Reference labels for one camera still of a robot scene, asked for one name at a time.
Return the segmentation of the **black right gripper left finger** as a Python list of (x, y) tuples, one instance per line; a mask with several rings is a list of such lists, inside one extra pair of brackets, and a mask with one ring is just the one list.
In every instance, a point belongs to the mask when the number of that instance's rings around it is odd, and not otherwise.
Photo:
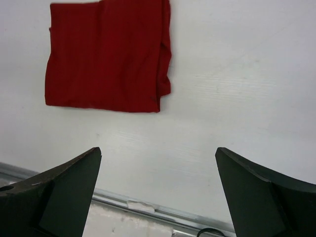
[(80, 237), (96, 185), (101, 150), (0, 189), (2, 237)]

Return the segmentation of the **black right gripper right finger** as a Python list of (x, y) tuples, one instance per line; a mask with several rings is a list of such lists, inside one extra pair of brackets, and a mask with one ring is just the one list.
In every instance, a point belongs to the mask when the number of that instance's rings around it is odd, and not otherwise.
[(316, 186), (218, 148), (217, 167), (238, 237), (314, 237)]

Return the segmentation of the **red t shirt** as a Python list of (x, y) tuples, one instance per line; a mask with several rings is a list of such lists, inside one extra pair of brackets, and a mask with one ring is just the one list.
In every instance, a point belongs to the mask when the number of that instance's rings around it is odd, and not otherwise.
[(170, 3), (101, 0), (50, 5), (49, 106), (158, 113), (170, 94)]

